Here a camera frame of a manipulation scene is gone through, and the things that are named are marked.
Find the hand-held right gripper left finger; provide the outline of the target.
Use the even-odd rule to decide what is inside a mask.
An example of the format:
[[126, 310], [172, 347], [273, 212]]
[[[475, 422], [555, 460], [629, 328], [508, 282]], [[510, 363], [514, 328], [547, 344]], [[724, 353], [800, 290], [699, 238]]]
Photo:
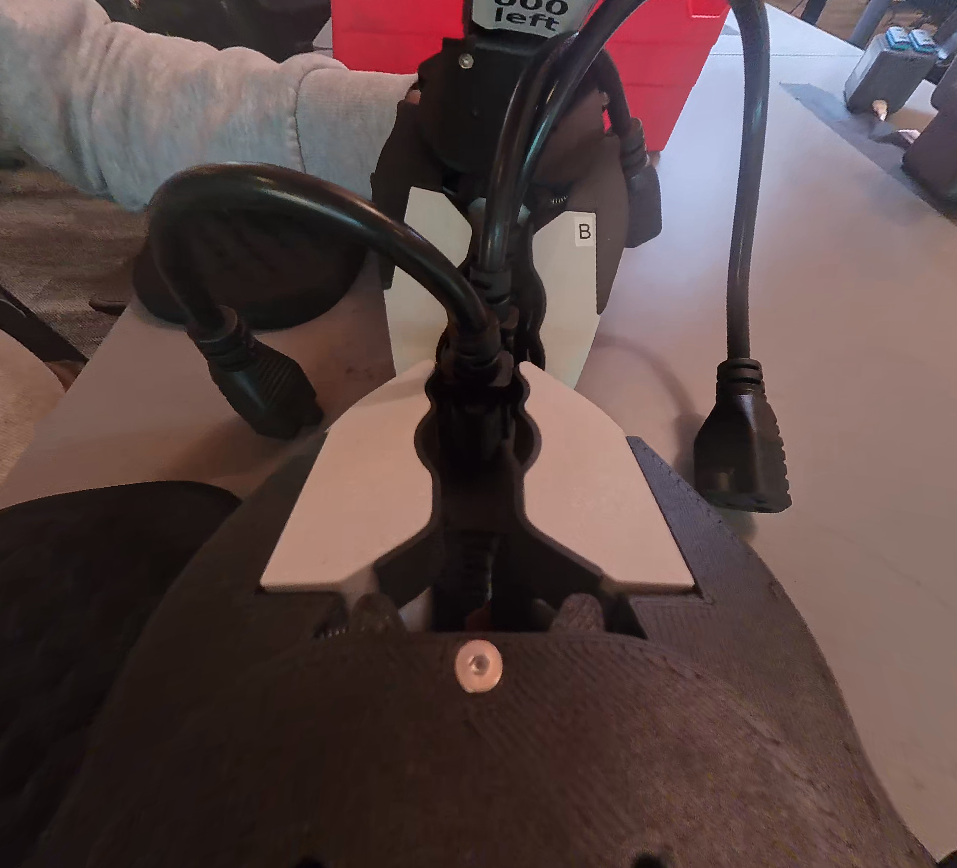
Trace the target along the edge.
[[414, 433], [430, 402], [421, 362], [351, 406], [328, 429], [260, 577], [269, 593], [378, 589], [373, 564], [429, 522], [433, 482]]

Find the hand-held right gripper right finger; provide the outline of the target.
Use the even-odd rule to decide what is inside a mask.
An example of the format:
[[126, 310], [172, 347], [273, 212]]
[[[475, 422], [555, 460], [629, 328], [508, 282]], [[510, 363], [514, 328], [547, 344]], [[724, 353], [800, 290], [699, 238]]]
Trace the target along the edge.
[[625, 432], [589, 399], [530, 362], [524, 407], [540, 444], [524, 473], [533, 527], [617, 591], [691, 591], [695, 580]]

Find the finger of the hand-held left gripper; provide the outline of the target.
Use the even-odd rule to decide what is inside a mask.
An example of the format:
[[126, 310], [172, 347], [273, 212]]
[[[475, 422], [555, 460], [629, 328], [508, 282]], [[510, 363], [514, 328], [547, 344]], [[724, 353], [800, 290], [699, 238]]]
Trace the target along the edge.
[[531, 236], [529, 357], [575, 389], [600, 321], [594, 211], [566, 210]]
[[[445, 194], [412, 188], [405, 222], [455, 266], [465, 262], [472, 227]], [[389, 339], [396, 374], [436, 359], [447, 325], [445, 309], [417, 281], [396, 267], [385, 291]]]

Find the person's left forearm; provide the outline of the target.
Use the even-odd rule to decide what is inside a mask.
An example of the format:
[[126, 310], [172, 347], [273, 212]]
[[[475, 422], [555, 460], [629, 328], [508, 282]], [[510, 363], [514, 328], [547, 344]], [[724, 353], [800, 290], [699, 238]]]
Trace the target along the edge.
[[370, 197], [413, 75], [150, 34], [93, 0], [1, 0], [1, 125], [43, 167], [143, 209], [193, 166], [269, 164]]

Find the black round object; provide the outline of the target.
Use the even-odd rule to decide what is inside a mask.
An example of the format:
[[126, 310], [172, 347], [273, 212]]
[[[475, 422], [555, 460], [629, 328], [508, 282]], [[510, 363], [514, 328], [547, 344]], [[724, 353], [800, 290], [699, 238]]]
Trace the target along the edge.
[[207, 208], [186, 216], [180, 254], [209, 302], [250, 330], [281, 330], [329, 312], [364, 267], [366, 247], [291, 216]]

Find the large red plastic bin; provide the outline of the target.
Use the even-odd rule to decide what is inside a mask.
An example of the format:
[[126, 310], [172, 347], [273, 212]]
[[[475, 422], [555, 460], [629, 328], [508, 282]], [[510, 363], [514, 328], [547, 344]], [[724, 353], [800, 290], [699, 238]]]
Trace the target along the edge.
[[[724, 0], [649, 0], [606, 49], [651, 152], [662, 152], [724, 27]], [[413, 74], [444, 37], [459, 38], [463, 0], [331, 0], [333, 56], [357, 71]]]

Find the grey device with blue tops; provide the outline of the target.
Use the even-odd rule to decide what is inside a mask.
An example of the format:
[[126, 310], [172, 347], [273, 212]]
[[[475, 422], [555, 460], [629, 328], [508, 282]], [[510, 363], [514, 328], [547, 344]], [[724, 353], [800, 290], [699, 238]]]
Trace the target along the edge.
[[854, 114], [870, 113], [882, 101], [899, 111], [937, 64], [939, 45], [925, 30], [891, 26], [871, 40], [844, 86], [844, 103]]

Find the dark brown object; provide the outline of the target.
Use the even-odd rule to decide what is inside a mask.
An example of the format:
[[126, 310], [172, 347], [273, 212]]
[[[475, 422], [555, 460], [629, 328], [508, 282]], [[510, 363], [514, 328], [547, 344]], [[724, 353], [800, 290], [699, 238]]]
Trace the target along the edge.
[[902, 169], [922, 198], [956, 219], [956, 104], [941, 107], [903, 153]]

